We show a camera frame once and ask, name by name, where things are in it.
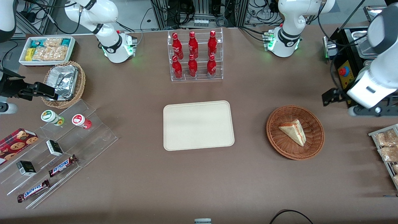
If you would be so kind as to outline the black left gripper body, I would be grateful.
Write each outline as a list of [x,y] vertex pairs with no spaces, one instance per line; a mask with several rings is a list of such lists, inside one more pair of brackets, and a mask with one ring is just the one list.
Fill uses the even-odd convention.
[[398,116],[398,91],[386,96],[381,103],[382,116]]

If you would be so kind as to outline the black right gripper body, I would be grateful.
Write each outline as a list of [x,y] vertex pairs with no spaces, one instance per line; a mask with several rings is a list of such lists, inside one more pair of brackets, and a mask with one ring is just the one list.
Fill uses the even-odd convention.
[[2,78],[0,81],[0,95],[11,98],[17,95],[21,90],[27,88],[27,83],[24,81],[24,76],[8,70],[1,69]]

